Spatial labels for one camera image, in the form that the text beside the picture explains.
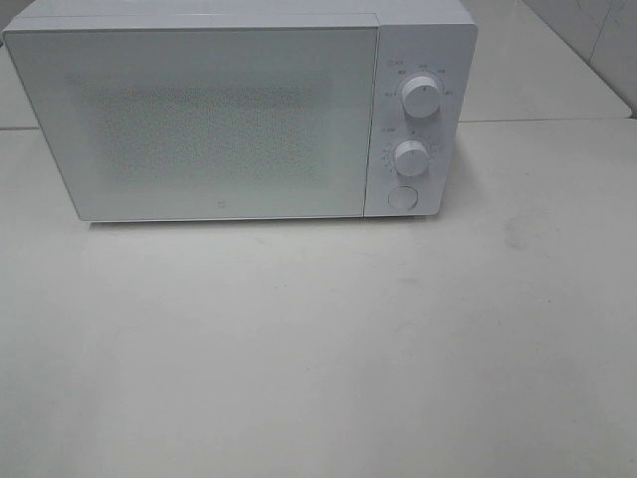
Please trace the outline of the round white door button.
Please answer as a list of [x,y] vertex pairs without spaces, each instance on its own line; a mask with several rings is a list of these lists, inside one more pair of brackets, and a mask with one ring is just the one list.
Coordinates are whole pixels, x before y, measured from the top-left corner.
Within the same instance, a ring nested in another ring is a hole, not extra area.
[[388,204],[396,210],[409,211],[418,203],[418,191],[410,186],[398,186],[388,194]]

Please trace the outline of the white timer knob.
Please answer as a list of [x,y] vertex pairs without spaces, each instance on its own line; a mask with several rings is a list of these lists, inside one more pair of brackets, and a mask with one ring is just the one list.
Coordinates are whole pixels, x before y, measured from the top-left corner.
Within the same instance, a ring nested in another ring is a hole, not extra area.
[[393,163],[399,175],[415,177],[423,174],[430,162],[427,146],[419,140],[411,139],[398,144],[393,152]]

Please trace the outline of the white microwave door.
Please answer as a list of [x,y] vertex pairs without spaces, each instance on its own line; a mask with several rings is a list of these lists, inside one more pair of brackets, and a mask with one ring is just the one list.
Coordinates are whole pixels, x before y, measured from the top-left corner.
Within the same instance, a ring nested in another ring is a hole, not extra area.
[[78,216],[358,216],[375,28],[11,32]]

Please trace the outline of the upper white power knob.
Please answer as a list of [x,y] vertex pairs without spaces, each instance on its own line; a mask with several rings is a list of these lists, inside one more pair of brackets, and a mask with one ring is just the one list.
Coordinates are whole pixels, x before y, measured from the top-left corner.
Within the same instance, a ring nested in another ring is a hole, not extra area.
[[403,109],[410,117],[426,119],[439,110],[443,87],[436,77],[421,72],[406,79],[399,94]]

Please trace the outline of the white microwave oven body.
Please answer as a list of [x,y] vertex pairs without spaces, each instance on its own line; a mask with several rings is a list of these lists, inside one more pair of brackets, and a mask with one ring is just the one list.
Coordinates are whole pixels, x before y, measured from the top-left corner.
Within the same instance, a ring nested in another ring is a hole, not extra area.
[[[11,32],[335,28],[377,31],[364,207],[358,216],[306,218],[436,214],[478,36],[458,1],[36,1],[7,25],[2,40],[7,48]],[[405,80],[421,72],[443,87],[439,110],[426,119],[410,117],[399,94]],[[393,152],[411,139],[427,146],[430,162],[423,174],[405,177],[395,169]],[[388,194],[398,186],[418,191],[413,209],[389,206]]]

